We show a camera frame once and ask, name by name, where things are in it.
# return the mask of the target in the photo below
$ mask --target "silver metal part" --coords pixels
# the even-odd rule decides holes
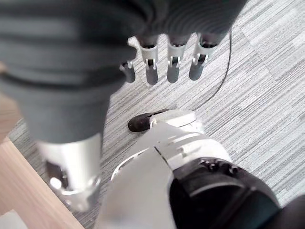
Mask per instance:
[[[200,59],[201,54],[197,54],[196,56],[193,57],[192,64],[193,65],[198,65],[199,59]],[[205,64],[208,62],[209,55],[204,55],[204,61],[200,64],[202,67],[205,66]]]
[[[157,69],[157,61],[158,61],[158,46],[154,46],[153,48],[143,48],[140,46],[142,58],[145,63],[145,68],[149,69],[149,60],[153,62],[153,69]]]
[[[194,112],[180,110],[150,119],[151,129],[113,173],[96,229],[176,229],[169,203],[173,170],[201,157],[231,161],[220,143],[183,130],[196,121]]]
[[[180,67],[181,61],[183,59],[183,53],[185,50],[185,45],[182,46],[174,46],[170,42],[168,42],[167,45],[167,58],[168,58],[168,66],[172,67],[173,66],[173,58],[177,57],[178,58],[178,63],[176,65],[177,68]]]
[[[47,167],[48,174],[52,174],[50,185],[62,199],[77,211],[87,211],[97,203],[101,185],[100,134],[66,144],[37,142],[37,147],[51,165]]]
[[[127,66],[128,66],[129,69],[133,68],[133,63],[132,63],[132,61],[127,61]],[[121,70],[121,71],[124,70],[124,67],[123,67],[122,64],[120,65],[120,70]]]

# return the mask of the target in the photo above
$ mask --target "black cable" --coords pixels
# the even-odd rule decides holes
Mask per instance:
[[[227,76],[228,76],[228,72],[229,72],[229,68],[230,68],[230,61],[231,61],[231,54],[232,54],[232,27],[230,28],[230,32],[229,32],[229,59],[228,59],[228,65],[227,65],[227,70],[224,74],[224,78],[221,81],[219,87],[217,88],[217,90],[214,92],[214,94],[212,94],[212,96],[210,98],[208,98],[204,103],[202,103],[200,106],[196,107],[195,110],[197,110],[198,108],[202,107],[203,105],[205,105],[208,101],[210,101],[221,89],[221,87],[223,86]]]

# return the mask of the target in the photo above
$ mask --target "wooden panel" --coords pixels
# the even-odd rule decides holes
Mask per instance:
[[[83,229],[6,138],[0,145],[0,215],[12,209],[29,229]]]
[[[4,70],[5,67],[0,62],[0,73]],[[0,94],[0,142],[20,119],[21,115],[18,112],[15,102]]]

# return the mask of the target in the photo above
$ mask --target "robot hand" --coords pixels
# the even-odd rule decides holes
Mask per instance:
[[[246,0],[0,0],[0,89],[14,98],[46,163],[50,183],[76,210],[99,192],[99,158],[109,98],[133,82],[136,36],[147,81],[156,84],[157,38],[169,37],[168,81],[178,79],[191,33],[190,78]]]

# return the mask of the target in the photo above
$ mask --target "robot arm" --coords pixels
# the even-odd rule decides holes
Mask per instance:
[[[99,189],[109,98],[134,81],[136,36],[155,84],[157,37],[169,36],[168,80],[197,32],[190,78],[228,32],[246,0],[0,0],[0,89],[15,99],[46,163],[51,186],[76,210]]]
[[[145,115],[131,120],[141,129]],[[148,130],[115,169],[96,228],[301,229],[305,196],[280,208],[259,178],[203,133],[194,112],[149,118]]]

